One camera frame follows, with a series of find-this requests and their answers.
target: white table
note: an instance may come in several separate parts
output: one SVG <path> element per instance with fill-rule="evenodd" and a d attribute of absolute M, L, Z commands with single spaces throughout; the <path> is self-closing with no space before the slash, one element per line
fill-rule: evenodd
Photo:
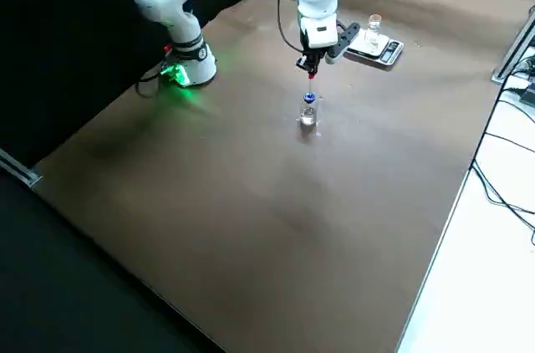
<path fill-rule="evenodd" d="M 518 77 L 505 84 L 526 87 Z M 535 119 L 535 109 L 517 96 L 500 99 Z M 487 131 L 535 150 L 535 124 L 510 105 L 497 104 Z M 535 211 L 535 154 L 484 135 L 476 160 L 505 201 Z M 522 215 L 535 226 L 535 216 Z M 466 174 L 397 351 L 535 351 L 532 231 L 488 201 L 474 171 Z"/>

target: small glass bottle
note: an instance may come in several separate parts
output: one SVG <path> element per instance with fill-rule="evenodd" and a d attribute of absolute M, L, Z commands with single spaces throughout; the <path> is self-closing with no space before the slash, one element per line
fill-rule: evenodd
<path fill-rule="evenodd" d="M 365 39 L 374 51 L 379 47 L 379 30 L 381 29 L 382 19 L 379 14 L 369 16 Z"/>
<path fill-rule="evenodd" d="M 301 116 L 299 118 L 302 125 L 315 125 L 318 119 L 318 101 L 314 92 L 308 92 L 303 97 L 301 103 Z"/>

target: blue cap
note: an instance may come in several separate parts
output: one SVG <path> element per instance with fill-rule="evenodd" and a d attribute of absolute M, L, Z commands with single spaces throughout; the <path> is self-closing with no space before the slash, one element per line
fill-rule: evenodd
<path fill-rule="evenodd" d="M 307 104 L 312 104 L 316 100 L 316 95 L 314 92 L 310 92 L 305 94 L 303 99 Z"/>

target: black backdrop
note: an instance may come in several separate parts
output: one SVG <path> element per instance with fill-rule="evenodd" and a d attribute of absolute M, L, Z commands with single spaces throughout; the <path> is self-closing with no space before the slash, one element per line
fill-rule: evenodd
<path fill-rule="evenodd" d="M 196 0 L 204 26 L 240 0 Z M 162 56 L 133 0 L 3 0 L 0 147 L 33 166 Z"/>

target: kitchen scale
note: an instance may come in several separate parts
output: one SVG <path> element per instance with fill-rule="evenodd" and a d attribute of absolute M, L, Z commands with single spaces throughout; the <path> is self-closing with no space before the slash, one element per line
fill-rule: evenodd
<path fill-rule="evenodd" d="M 366 30 L 361 29 L 356 40 L 349 46 L 345 54 L 368 60 L 380 66 L 390 67 L 400 57 L 400 53 L 404 47 L 402 42 L 381 34 L 379 36 L 378 47 L 374 49 L 366 41 Z"/>

